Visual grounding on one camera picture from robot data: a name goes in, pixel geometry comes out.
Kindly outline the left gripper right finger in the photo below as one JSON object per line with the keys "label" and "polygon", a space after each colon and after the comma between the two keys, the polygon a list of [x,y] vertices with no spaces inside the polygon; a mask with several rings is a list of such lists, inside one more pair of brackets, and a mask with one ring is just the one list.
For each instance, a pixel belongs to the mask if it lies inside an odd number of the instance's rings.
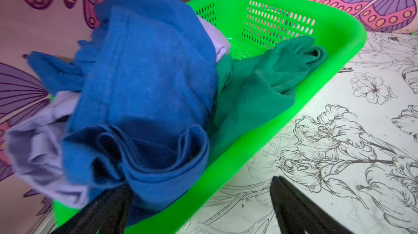
{"label": "left gripper right finger", "polygon": [[270,196],[282,234],[351,234],[284,177],[273,177]]}

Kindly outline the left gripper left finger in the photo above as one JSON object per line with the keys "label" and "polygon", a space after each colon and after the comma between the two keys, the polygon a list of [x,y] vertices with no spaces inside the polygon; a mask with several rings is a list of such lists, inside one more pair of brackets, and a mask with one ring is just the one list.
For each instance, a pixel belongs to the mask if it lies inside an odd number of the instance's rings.
{"label": "left gripper left finger", "polygon": [[132,200],[127,184],[107,189],[52,234],[123,234]]}

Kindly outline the blue t-shirt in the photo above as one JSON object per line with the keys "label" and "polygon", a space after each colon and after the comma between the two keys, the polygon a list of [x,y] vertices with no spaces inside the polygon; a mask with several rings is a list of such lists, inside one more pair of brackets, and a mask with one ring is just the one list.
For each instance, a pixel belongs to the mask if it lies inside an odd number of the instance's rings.
{"label": "blue t-shirt", "polygon": [[184,195],[204,172],[205,131],[217,89],[214,45],[178,0],[104,0],[101,25],[71,63],[32,52],[45,88],[80,93],[62,140],[66,178],[90,198],[128,184],[127,225]]}

